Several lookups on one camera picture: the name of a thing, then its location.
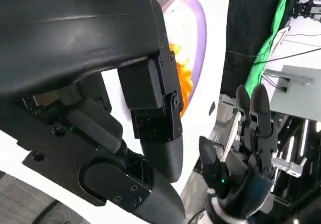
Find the robotic hand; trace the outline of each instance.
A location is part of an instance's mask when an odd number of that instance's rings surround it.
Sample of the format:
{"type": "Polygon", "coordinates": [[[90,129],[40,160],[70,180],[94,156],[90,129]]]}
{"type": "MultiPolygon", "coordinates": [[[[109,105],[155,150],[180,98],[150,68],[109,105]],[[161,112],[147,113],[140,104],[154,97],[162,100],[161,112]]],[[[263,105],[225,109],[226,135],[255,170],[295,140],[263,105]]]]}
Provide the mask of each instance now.
{"type": "MultiPolygon", "coordinates": [[[[95,205],[151,223],[185,219],[183,99],[155,0],[0,0],[0,130],[23,164],[95,205]],[[127,148],[101,71],[118,69],[135,137],[127,148]]],[[[104,79],[106,84],[113,84],[104,79]]]]}
{"type": "Polygon", "coordinates": [[[200,138],[203,177],[215,194],[209,194],[208,207],[198,223],[246,223],[265,202],[273,186],[275,169],[271,159],[277,150],[277,133],[264,85],[255,88],[251,100],[244,86],[240,86],[237,105],[241,115],[240,144],[234,143],[232,149],[227,144],[219,157],[217,150],[221,146],[200,138]]]}

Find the silver metal part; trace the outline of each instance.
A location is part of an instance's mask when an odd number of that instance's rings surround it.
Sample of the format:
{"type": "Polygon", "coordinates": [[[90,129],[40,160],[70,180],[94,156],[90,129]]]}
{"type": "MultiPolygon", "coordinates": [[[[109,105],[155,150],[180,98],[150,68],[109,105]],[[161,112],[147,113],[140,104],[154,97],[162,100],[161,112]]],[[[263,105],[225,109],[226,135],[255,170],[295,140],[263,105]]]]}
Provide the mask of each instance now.
{"type": "Polygon", "coordinates": [[[221,94],[217,105],[217,116],[215,126],[209,137],[213,142],[226,145],[231,130],[231,121],[234,115],[235,101],[230,97],[221,94]]]}
{"type": "Polygon", "coordinates": [[[185,208],[186,220],[206,205],[208,186],[201,174],[193,171],[187,181],[181,199],[185,208]]]}
{"type": "Polygon", "coordinates": [[[321,22],[321,15],[315,15],[315,16],[313,17],[313,20],[314,20],[314,21],[317,21],[317,22],[321,22]]]}
{"type": "Polygon", "coordinates": [[[230,149],[233,145],[233,142],[237,136],[237,131],[238,131],[238,126],[239,126],[239,122],[241,120],[241,113],[240,112],[237,112],[236,114],[236,117],[235,117],[235,120],[234,120],[234,123],[233,123],[233,126],[232,126],[232,129],[231,129],[231,132],[230,132],[230,135],[229,135],[229,139],[227,141],[227,144],[225,146],[225,149],[224,149],[224,153],[220,159],[221,162],[225,162],[226,161],[226,158],[227,158],[227,155],[228,153],[230,152],[230,149]]]}
{"type": "Polygon", "coordinates": [[[215,224],[215,223],[212,222],[210,216],[208,215],[207,211],[205,210],[198,217],[197,224],[215,224]]]}
{"type": "Polygon", "coordinates": [[[212,198],[212,206],[215,213],[228,224],[248,224],[247,220],[236,219],[227,215],[221,208],[219,201],[216,197],[212,198]]]}
{"type": "Polygon", "coordinates": [[[298,82],[302,83],[305,86],[310,86],[311,84],[314,83],[314,79],[311,78],[311,77],[300,76],[300,75],[291,74],[291,73],[287,73],[287,72],[281,72],[281,71],[275,71],[275,70],[271,70],[271,69],[266,69],[264,71],[264,73],[272,75],[272,76],[276,76],[276,77],[295,80],[295,81],[298,81],[298,82]]]}
{"type": "Polygon", "coordinates": [[[271,161],[274,167],[279,168],[291,176],[299,178],[302,175],[303,167],[306,163],[306,157],[304,157],[300,165],[297,165],[294,162],[287,162],[280,158],[272,158],[271,161]]]}

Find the white table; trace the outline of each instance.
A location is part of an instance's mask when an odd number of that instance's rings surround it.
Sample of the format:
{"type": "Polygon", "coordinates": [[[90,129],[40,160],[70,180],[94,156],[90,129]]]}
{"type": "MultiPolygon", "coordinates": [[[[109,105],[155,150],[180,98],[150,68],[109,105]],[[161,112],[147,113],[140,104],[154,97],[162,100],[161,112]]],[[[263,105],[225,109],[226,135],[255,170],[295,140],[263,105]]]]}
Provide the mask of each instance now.
{"type": "MultiPolygon", "coordinates": [[[[218,104],[226,46],[226,19],[229,0],[199,0],[207,20],[207,51],[200,80],[189,107],[182,118],[184,137],[184,161],[182,175],[173,184],[180,194],[199,157],[199,136],[208,137],[216,120],[216,110],[209,116],[213,102],[218,104]]],[[[112,115],[123,125],[123,138],[133,151],[142,153],[140,143],[133,137],[129,115],[123,106],[123,95],[115,70],[104,72],[108,95],[113,107],[112,115]]],[[[16,140],[0,132],[0,170],[40,189],[78,212],[91,224],[104,220],[119,223],[144,223],[134,215],[123,211],[111,202],[95,207],[61,186],[22,165],[28,151],[19,147],[16,140]]]]}
{"type": "MultiPolygon", "coordinates": [[[[317,0],[313,0],[315,3],[319,4],[320,2],[317,0]]],[[[290,21],[290,31],[285,36],[282,43],[277,46],[275,49],[273,56],[270,59],[281,58],[284,56],[290,56],[293,54],[310,51],[316,48],[321,47],[321,36],[315,37],[307,37],[300,34],[305,35],[318,35],[321,34],[321,24],[320,22],[313,21],[310,18],[304,19],[303,17],[299,17],[297,19],[291,19],[290,21]]],[[[321,69],[321,64],[316,60],[320,59],[321,51],[316,51],[300,56],[295,56],[287,59],[277,60],[273,62],[269,62],[267,64],[267,69],[282,71],[282,68],[285,65],[295,66],[295,67],[306,67],[312,69],[321,69]]],[[[278,83],[278,78],[270,78],[270,80],[274,83],[278,83]]],[[[271,86],[267,81],[262,80],[262,83],[266,86],[269,99],[272,99],[272,96],[275,92],[275,88],[271,86]]]]}

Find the shredded carrot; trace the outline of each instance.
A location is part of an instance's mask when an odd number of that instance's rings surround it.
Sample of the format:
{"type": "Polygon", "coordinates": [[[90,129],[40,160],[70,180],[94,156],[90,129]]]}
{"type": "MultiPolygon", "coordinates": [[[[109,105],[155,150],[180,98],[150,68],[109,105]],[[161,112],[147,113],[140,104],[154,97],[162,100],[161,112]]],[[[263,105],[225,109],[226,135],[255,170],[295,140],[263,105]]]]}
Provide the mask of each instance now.
{"type": "MultiPolygon", "coordinates": [[[[181,48],[176,44],[170,43],[170,50],[174,51],[175,57],[177,57],[180,54],[181,48]]],[[[181,91],[183,96],[183,104],[184,104],[183,111],[181,112],[181,117],[184,115],[188,107],[189,95],[191,94],[191,91],[193,89],[193,83],[191,80],[192,71],[188,68],[188,62],[189,62],[188,57],[186,57],[184,61],[178,62],[176,60],[176,67],[179,75],[181,91]]]]}

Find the green cloth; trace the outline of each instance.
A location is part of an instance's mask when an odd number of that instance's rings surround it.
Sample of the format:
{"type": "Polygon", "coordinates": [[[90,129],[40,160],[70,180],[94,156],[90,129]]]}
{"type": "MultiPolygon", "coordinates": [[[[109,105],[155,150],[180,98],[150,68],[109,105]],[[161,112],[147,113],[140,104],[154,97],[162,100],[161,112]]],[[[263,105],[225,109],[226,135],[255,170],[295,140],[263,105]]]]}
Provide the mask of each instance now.
{"type": "MultiPolygon", "coordinates": [[[[271,35],[263,44],[254,63],[264,62],[268,59],[268,57],[270,55],[273,40],[278,32],[281,20],[284,15],[285,5],[286,5],[286,0],[279,1],[275,16],[274,16],[272,28],[271,28],[271,35]]],[[[266,65],[266,63],[253,65],[250,70],[250,74],[249,74],[247,81],[245,83],[245,89],[250,96],[252,96],[252,92],[253,92],[253,89],[255,88],[255,86],[261,82],[261,78],[262,78],[262,74],[263,74],[265,65],[266,65]]]]}

